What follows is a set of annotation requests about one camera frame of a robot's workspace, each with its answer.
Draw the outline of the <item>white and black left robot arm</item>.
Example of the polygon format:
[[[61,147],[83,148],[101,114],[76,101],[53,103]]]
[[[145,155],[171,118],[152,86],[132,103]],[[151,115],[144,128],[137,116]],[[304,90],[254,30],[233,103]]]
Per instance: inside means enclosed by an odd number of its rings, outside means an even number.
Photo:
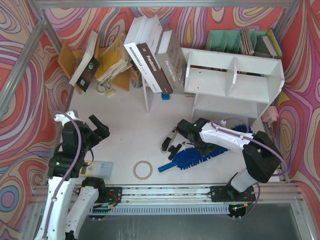
[[[107,202],[104,180],[91,176],[82,181],[79,195],[70,205],[87,152],[110,135],[95,115],[89,119],[95,130],[73,110],[54,113],[54,120],[62,124],[62,142],[48,162],[48,194],[37,240],[77,240],[93,204]]]

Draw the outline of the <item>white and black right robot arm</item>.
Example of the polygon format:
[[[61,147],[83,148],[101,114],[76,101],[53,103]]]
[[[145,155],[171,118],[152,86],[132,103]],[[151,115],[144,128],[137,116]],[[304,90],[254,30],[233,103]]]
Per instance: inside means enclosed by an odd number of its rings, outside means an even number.
[[[181,150],[177,146],[172,150],[169,143],[173,138],[167,137],[161,149],[169,150],[171,162],[159,167],[159,172],[173,167],[186,170],[227,151],[242,156],[244,169],[235,173],[222,188],[210,191],[213,202],[243,201],[254,185],[267,183],[271,177],[277,176],[276,169],[285,164],[269,136],[263,131],[253,133],[245,124],[226,128],[224,121],[199,118],[191,123],[182,119],[173,132],[187,139],[191,147]]]

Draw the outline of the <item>blue microfiber duster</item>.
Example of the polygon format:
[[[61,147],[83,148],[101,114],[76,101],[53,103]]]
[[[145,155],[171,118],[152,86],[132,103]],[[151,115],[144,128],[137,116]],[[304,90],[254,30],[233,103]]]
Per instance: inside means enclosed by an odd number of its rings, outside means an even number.
[[[201,155],[200,151],[195,147],[187,147],[175,153],[174,158],[163,166],[158,168],[160,173],[169,170],[173,167],[178,167],[180,170],[186,170],[194,167],[200,163],[206,162],[211,158],[222,155],[223,153],[229,151],[227,148],[222,146],[212,146],[210,152],[206,155]]]

